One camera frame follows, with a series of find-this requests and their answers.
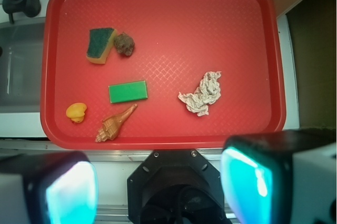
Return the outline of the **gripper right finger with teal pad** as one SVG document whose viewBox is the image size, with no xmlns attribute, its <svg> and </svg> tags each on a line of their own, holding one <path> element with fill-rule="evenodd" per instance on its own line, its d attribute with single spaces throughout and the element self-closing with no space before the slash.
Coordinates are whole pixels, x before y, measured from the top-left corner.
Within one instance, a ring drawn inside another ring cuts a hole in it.
<svg viewBox="0 0 337 224">
<path fill-rule="evenodd" d="M 220 174 L 240 223 L 336 223 L 334 129 L 231 136 Z"/>
</svg>

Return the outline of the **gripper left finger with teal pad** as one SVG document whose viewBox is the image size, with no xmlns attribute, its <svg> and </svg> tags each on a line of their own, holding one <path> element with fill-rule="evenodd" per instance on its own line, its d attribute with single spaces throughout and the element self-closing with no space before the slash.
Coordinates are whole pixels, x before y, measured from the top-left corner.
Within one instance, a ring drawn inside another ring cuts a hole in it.
<svg viewBox="0 0 337 224">
<path fill-rule="evenodd" d="M 1 157 L 1 223 L 94 223 L 95 167 L 80 151 Z"/>
</svg>

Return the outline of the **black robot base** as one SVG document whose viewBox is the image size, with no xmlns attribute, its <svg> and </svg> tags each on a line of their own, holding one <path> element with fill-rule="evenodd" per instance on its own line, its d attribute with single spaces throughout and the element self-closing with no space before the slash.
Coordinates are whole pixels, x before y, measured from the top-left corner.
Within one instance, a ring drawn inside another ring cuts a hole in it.
<svg viewBox="0 0 337 224">
<path fill-rule="evenodd" d="M 198 151 L 155 150 L 127 179 L 132 223 L 231 223 L 220 172 Z"/>
</svg>

